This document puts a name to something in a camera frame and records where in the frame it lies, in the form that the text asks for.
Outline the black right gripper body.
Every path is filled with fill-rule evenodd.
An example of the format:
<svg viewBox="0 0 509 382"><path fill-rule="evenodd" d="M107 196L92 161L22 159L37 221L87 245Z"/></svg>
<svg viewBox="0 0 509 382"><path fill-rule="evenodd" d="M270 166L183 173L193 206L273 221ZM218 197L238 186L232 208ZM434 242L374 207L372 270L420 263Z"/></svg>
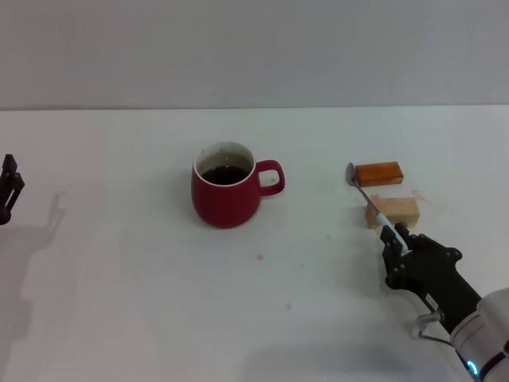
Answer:
<svg viewBox="0 0 509 382"><path fill-rule="evenodd" d="M462 253L455 248L417 249L391 264L391 288L417 295L441 313L447 333L476 311L480 295L457 271Z"/></svg>

